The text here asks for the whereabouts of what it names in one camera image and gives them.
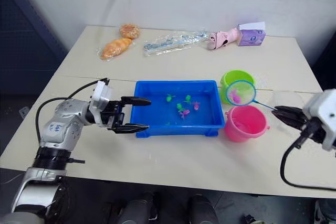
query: blue plastic tray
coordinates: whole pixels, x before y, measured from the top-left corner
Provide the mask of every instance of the blue plastic tray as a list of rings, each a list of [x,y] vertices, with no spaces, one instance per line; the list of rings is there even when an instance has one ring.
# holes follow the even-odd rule
[[[167,95],[175,95],[167,102]],[[187,95],[191,101],[200,102],[195,111],[192,104],[184,102]],[[149,106],[133,106],[131,123],[147,124],[150,127],[137,132],[137,137],[155,135],[205,135],[217,136],[224,127],[221,100],[215,81],[138,81],[134,95],[152,101]],[[189,109],[190,113],[181,118],[176,105]]]

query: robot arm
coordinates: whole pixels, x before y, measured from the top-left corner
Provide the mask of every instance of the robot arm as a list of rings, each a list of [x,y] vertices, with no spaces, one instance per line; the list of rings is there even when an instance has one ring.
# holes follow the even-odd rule
[[[122,97],[110,101],[112,89],[98,81],[90,102],[67,99],[60,103],[54,116],[42,132],[32,167],[24,175],[12,204],[12,214],[0,223],[11,221],[55,223],[69,208],[69,191],[66,184],[67,163],[85,163],[70,157],[83,126],[97,124],[115,133],[134,133],[147,129],[148,125],[126,123],[123,125],[126,104],[145,106],[151,101],[138,97]]]

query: plastic container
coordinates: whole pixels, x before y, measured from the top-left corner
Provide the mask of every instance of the plastic container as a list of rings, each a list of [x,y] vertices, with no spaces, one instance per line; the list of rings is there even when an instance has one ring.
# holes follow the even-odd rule
[[[167,96],[173,96],[167,102]],[[133,106],[131,123],[147,124],[150,127],[137,132],[137,137],[155,135],[205,135],[217,136],[225,125],[221,101],[215,81],[138,81],[134,95],[152,101],[150,106]],[[186,96],[194,105],[184,102]],[[183,119],[176,108],[180,103],[190,113]]]
[[[226,99],[226,89],[230,86],[231,83],[240,80],[251,82],[255,86],[254,78],[248,72],[242,70],[232,70],[223,75],[221,78],[222,87],[219,92],[222,102],[230,104]]]
[[[265,115],[254,106],[233,107],[227,115],[226,135],[233,142],[245,142],[257,138],[269,129]]]

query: tissue box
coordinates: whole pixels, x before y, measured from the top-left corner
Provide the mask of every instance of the tissue box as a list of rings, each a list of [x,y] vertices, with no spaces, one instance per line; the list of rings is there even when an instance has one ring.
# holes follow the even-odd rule
[[[265,22],[238,25],[239,46],[260,46],[265,36]]]

